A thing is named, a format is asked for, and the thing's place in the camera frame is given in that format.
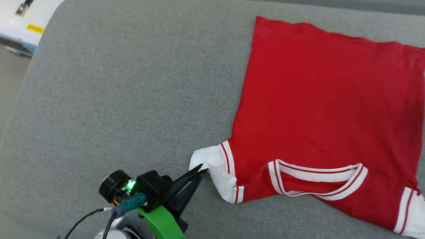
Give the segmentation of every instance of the yellow sticker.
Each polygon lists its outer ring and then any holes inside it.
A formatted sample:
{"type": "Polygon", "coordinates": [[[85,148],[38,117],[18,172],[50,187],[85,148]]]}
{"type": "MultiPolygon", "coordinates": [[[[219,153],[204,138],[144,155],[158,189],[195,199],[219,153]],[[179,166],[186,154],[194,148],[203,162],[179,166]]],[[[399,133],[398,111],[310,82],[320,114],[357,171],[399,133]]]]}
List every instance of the yellow sticker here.
{"type": "Polygon", "coordinates": [[[27,29],[30,31],[36,31],[38,33],[43,33],[44,32],[44,28],[39,27],[39,26],[35,26],[32,24],[28,24],[27,29]]]}

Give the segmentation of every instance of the black cylinder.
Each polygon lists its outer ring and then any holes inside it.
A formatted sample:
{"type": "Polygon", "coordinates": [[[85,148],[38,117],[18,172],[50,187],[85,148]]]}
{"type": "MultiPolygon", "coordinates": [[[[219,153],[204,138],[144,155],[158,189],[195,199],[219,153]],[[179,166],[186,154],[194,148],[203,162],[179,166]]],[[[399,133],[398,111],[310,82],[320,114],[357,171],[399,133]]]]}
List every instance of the black cylinder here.
{"type": "Polygon", "coordinates": [[[117,197],[122,187],[131,179],[123,170],[117,170],[106,177],[99,187],[99,194],[112,203],[113,197],[117,197]]]}

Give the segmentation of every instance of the gray floor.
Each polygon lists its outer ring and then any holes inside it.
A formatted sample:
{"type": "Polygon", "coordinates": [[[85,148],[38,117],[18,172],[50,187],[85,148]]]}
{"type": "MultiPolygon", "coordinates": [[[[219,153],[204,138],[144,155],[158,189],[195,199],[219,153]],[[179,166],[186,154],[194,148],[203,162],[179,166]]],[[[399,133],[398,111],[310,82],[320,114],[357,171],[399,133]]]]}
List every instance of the gray floor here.
{"type": "MultiPolygon", "coordinates": [[[[30,63],[29,58],[7,52],[0,45],[0,141],[9,120],[16,97],[30,63]]],[[[0,213],[0,237],[8,239],[55,239],[55,236],[36,232],[0,213]]]]}

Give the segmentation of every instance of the cable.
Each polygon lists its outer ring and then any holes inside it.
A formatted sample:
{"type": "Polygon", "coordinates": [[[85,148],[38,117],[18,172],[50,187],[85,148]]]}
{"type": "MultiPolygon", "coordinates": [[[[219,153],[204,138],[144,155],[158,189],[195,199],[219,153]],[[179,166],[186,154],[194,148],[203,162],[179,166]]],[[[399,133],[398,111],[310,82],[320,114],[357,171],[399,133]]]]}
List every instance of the cable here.
{"type": "Polygon", "coordinates": [[[102,239],[106,239],[106,237],[108,236],[109,229],[115,217],[116,217],[116,212],[113,212],[111,218],[108,221],[108,224],[106,225],[105,232],[103,233],[102,239]]]}
{"type": "Polygon", "coordinates": [[[94,210],[94,211],[92,211],[91,213],[89,213],[89,214],[87,214],[87,215],[85,215],[84,217],[82,217],[72,228],[71,228],[71,230],[69,230],[69,232],[66,234],[66,236],[65,236],[65,238],[64,239],[68,239],[68,237],[69,237],[69,235],[71,234],[71,232],[72,231],[74,231],[74,229],[78,226],[78,224],[80,224],[82,221],[84,221],[84,219],[86,219],[88,216],[91,216],[91,215],[93,215],[93,214],[95,214],[95,213],[97,213],[97,212],[103,212],[103,211],[111,211],[112,210],[112,208],[99,208],[99,209],[96,209],[96,210],[94,210]]]}

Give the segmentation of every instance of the gray fabric surface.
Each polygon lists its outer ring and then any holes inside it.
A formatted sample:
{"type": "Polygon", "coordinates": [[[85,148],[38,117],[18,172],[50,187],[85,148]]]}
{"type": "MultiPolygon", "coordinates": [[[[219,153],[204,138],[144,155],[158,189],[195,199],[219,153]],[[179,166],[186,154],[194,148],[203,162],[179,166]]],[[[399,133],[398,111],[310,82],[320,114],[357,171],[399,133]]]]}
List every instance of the gray fabric surface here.
{"type": "MultiPolygon", "coordinates": [[[[425,18],[240,0],[67,0],[30,64],[0,148],[0,209],[64,235],[116,169],[176,178],[192,152],[230,136],[255,16],[425,46],[425,18]]],[[[419,181],[424,189],[425,165],[419,181]]],[[[92,238],[108,214],[82,223],[92,238]]],[[[209,177],[182,215],[193,238],[399,238],[310,196],[243,205],[209,177]]]]}

